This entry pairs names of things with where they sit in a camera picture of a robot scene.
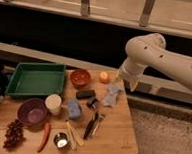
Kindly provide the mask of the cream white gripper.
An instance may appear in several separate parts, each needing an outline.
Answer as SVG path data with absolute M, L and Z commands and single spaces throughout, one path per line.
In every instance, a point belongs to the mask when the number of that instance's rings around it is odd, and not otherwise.
M 139 79 L 143 75 L 144 66 L 130 59 L 126 59 L 118 70 L 118 75 L 123 80 L 130 82 L 131 91 L 137 88 Z

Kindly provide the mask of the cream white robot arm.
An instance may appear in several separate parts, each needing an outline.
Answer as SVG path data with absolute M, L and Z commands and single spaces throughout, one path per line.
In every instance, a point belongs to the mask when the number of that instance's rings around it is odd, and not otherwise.
M 125 47 L 127 58 L 118 70 L 118 78 L 131 84 L 134 91 L 144 69 L 152 67 L 192 91 L 192 57 L 166 50 L 160 33 L 133 37 Z

